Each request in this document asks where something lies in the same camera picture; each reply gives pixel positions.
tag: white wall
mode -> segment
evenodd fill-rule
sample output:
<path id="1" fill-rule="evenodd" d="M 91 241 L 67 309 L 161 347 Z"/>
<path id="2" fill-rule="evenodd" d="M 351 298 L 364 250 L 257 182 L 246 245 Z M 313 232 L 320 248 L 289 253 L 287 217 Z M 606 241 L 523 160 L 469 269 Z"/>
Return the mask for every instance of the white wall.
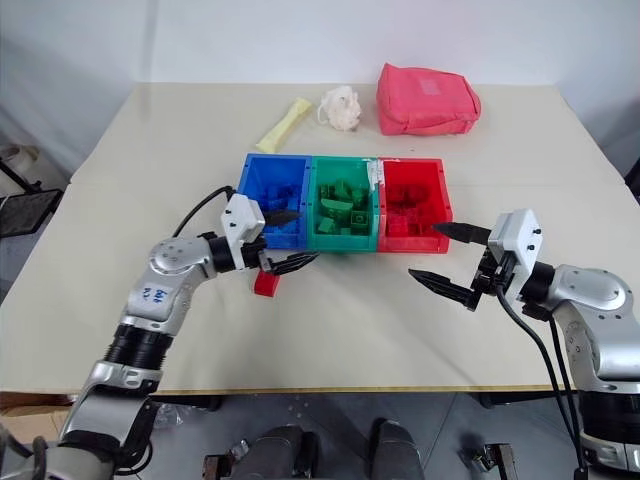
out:
<path id="1" fill-rule="evenodd" d="M 636 0 L 0 0 L 0 130 L 72 172 L 136 80 L 375 82 L 388 61 L 557 84 L 625 171 L 639 27 Z"/>

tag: yellow object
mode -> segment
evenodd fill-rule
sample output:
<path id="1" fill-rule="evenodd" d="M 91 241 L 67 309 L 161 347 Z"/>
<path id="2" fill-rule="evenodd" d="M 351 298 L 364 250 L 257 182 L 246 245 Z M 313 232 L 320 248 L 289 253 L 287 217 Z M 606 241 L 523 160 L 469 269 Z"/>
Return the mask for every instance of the yellow object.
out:
<path id="1" fill-rule="evenodd" d="M 256 147 L 264 153 L 276 153 L 284 139 L 311 108 L 306 98 L 296 98 L 287 114 L 260 140 Z"/>

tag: label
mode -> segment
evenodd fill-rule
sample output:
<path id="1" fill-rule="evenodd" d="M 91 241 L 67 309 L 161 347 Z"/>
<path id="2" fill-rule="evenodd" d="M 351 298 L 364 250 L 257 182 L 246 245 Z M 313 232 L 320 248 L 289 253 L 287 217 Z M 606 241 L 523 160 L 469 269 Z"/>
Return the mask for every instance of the label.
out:
<path id="1" fill-rule="evenodd" d="M 144 303 L 160 306 L 169 296 L 173 288 L 165 287 L 155 283 L 145 283 L 140 290 L 140 300 Z"/>
<path id="2" fill-rule="evenodd" d="M 384 185 L 384 167 L 382 160 L 364 159 L 367 162 L 367 176 L 369 177 L 369 187 L 375 191 L 376 184 Z"/>

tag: table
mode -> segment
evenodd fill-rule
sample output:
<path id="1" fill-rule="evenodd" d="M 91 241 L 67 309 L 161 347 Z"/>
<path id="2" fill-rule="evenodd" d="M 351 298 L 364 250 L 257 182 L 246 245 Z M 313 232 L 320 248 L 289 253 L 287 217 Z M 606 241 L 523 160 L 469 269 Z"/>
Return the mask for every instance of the table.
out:
<path id="1" fill-rule="evenodd" d="M 0 389 L 78 391 L 151 247 L 211 190 L 237 184 L 246 153 L 295 96 L 317 102 L 329 88 L 139 85 L 0 307 Z M 541 260 L 607 268 L 640 286 L 640 208 L 554 87 L 477 86 L 482 117 L 455 137 L 383 137 L 375 87 L 355 88 L 357 132 L 310 116 L 283 153 L 440 157 L 455 219 L 490 227 L 531 207 Z M 219 229 L 221 208 L 203 209 L 185 234 Z M 536 347 L 497 301 L 467 312 L 406 273 L 468 285 L 481 253 L 452 242 L 447 255 L 324 254 L 284 277 L 275 299 L 251 293 L 254 271 L 221 275 L 196 291 L 161 393 L 547 390 Z M 550 344 L 547 327 L 530 323 Z"/>

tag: pink pouch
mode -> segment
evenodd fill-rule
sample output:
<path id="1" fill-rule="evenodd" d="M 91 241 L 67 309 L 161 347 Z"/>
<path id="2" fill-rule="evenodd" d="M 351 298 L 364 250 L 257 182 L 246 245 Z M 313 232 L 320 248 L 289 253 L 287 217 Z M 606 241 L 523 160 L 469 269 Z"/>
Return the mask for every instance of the pink pouch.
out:
<path id="1" fill-rule="evenodd" d="M 467 133 L 480 99 L 462 75 L 386 63 L 378 80 L 378 119 L 384 135 Z"/>

